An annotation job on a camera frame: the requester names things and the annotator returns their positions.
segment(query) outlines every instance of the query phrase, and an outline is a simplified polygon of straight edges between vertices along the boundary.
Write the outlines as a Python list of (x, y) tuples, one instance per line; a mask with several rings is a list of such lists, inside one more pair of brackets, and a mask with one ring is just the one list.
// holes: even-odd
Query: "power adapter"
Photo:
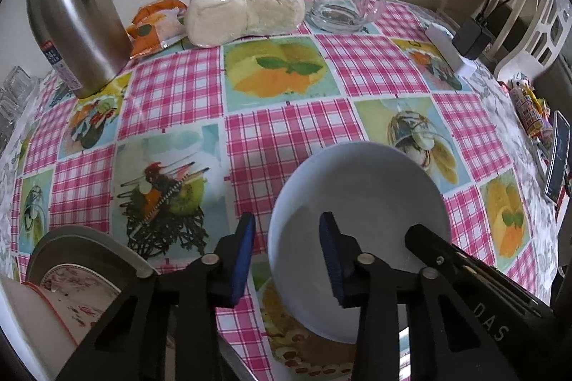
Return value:
[(452, 42), (462, 56), (476, 60), (494, 38), (491, 31), (475, 19), (469, 18), (453, 36)]

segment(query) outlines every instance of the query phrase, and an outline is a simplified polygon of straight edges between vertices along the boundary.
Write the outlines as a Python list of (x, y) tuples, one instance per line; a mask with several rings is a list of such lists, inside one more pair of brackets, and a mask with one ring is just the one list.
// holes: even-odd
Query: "white power strip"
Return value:
[(425, 31), (427, 37), (439, 49), (441, 55), (447, 61), (453, 72), (465, 79), (469, 78), (477, 69), (474, 60), (468, 60), (462, 56), (451, 42), (453, 36), (446, 28), (431, 25)]

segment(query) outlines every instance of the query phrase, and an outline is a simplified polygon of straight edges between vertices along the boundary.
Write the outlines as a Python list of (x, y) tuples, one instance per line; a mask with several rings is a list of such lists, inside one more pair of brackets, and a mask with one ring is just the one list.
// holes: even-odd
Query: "white bowl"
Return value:
[[(406, 247), (410, 226), (421, 223), (447, 241), (451, 228), (441, 193), (405, 154), (372, 142), (338, 144), (303, 162), (272, 211), (268, 258), (286, 309), (322, 337), (356, 342), (359, 309), (343, 309), (332, 294), (318, 237), (322, 212), (364, 252), (391, 267), (418, 272), (424, 264)], [(403, 312), (400, 326), (404, 327)]]

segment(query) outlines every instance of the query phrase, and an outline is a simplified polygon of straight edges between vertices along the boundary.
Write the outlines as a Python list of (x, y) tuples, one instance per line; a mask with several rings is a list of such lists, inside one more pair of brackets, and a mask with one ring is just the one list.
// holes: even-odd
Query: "table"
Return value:
[(260, 380), (347, 376), (351, 347), (284, 315), (265, 255), (270, 215), (312, 153), (392, 144), (405, 124), (432, 134), (432, 148), (409, 137), (402, 149), (441, 190), (453, 242), (548, 302), (558, 227), (533, 147), (482, 63), (468, 81), (454, 76), (424, 34), (433, 22), (428, 10), (391, 2), (354, 35), (302, 23), (262, 42), (179, 43), (81, 101), (50, 74), (0, 161), (0, 272), (24, 277), (37, 240), (66, 224), (108, 232), (170, 271), (212, 251), (250, 211), (252, 277), (238, 306), (218, 311), (221, 333)]

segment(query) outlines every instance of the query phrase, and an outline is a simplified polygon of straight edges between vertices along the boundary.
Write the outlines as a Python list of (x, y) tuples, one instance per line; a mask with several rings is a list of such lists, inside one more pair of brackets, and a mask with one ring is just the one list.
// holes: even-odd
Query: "checkered tablecloth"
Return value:
[[(77, 101), (68, 98), (52, 105), (61, 81), (50, 75), (36, 100), (38, 124), (15, 179), (10, 248), (20, 276), (25, 276), (30, 256), (19, 250), (18, 241), (21, 195), (27, 178), (51, 171), (49, 228), (85, 224), (112, 233), (110, 205), (118, 145), (179, 125), (214, 122), (224, 134), (220, 153), (222, 166), (228, 167), (227, 202), (236, 218), (245, 211), (256, 216), (255, 254), (261, 254), (267, 250), (272, 208), (294, 170), (328, 145), (368, 139), (357, 110), (359, 102), (410, 97), (425, 97), (435, 108), (466, 171), (460, 185), (443, 194), (453, 242), (485, 263), (497, 265), (482, 186), (513, 170), (513, 163), (495, 125), (467, 83), (462, 91), (435, 89), (430, 76), (425, 76), (391, 40), (429, 42), (407, 6), (389, 3), (375, 31), (319, 34), (303, 23), (294, 36), (311, 38), (331, 69), (338, 94), (233, 111), (225, 101), (228, 91), (221, 48), (183, 50), (132, 63), (124, 70), (131, 78), (113, 139), (64, 157), (58, 155), (58, 148)], [(532, 225), (530, 235), (534, 233)], [(158, 268), (168, 271), (179, 266), (165, 260)], [(506, 273), (531, 292), (536, 291), (537, 261), (532, 241), (528, 240)], [(218, 326), (258, 379), (272, 380), (271, 354), (254, 292), (249, 286), (235, 309), (219, 310)]]

